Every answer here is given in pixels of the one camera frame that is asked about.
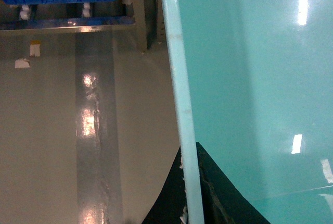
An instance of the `teal panel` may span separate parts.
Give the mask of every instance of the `teal panel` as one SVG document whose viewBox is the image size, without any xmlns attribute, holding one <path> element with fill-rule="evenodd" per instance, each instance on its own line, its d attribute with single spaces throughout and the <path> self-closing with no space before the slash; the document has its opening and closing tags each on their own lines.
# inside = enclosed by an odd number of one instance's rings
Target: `teal panel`
<svg viewBox="0 0 333 224">
<path fill-rule="evenodd" d="M 333 0 L 179 4 L 196 141 L 271 223 L 333 223 Z"/>
</svg>

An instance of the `metal rack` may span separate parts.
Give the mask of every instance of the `metal rack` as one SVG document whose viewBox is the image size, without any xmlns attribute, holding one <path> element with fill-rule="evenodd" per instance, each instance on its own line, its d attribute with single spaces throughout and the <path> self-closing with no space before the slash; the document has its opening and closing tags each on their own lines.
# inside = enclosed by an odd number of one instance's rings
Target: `metal rack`
<svg viewBox="0 0 333 224">
<path fill-rule="evenodd" d="M 83 4 L 31 6 L 31 18 L 20 19 L 21 6 L 0 3 L 0 36 L 136 30 L 137 47 L 149 49 L 156 37 L 157 0 L 91 3 L 92 16 L 82 17 Z"/>
</svg>

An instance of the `glossy teal surface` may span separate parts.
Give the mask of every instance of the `glossy teal surface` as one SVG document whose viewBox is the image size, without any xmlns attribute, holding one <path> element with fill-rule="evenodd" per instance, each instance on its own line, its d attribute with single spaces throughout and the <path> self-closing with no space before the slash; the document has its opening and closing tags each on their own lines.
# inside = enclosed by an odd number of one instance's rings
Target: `glossy teal surface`
<svg viewBox="0 0 333 224">
<path fill-rule="evenodd" d="M 333 0 L 179 0 L 196 141 L 271 223 L 333 223 Z"/>
</svg>

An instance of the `white tape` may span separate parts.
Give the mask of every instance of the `white tape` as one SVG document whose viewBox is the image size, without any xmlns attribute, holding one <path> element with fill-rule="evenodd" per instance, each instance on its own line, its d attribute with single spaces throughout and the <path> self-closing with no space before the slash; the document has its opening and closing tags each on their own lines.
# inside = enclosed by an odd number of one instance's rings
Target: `white tape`
<svg viewBox="0 0 333 224">
<path fill-rule="evenodd" d="M 27 59 L 17 59 L 15 61 L 15 68 L 16 69 L 22 69 L 22 68 L 30 68 L 30 62 Z"/>
</svg>

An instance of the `floor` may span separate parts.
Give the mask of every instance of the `floor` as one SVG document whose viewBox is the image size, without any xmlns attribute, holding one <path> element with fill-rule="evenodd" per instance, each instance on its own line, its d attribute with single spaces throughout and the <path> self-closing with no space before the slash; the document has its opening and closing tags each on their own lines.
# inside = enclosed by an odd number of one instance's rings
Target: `floor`
<svg viewBox="0 0 333 224">
<path fill-rule="evenodd" d="M 165 43 L 156 43 L 141 54 L 131 31 L 114 32 L 109 39 L 105 50 L 114 64 L 113 141 L 118 145 L 111 153 L 118 155 L 113 165 L 119 168 L 119 177 L 112 180 L 120 183 L 116 219 L 141 223 L 179 147 L 168 51 Z M 29 56 L 31 40 L 41 40 L 41 56 L 31 58 L 30 68 L 15 69 L 16 59 Z M 80 219 L 84 211 L 78 201 L 82 171 L 77 171 L 75 125 L 78 46 L 74 34 L 0 41 L 2 224 L 98 223 L 89 212 Z"/>
</svg>

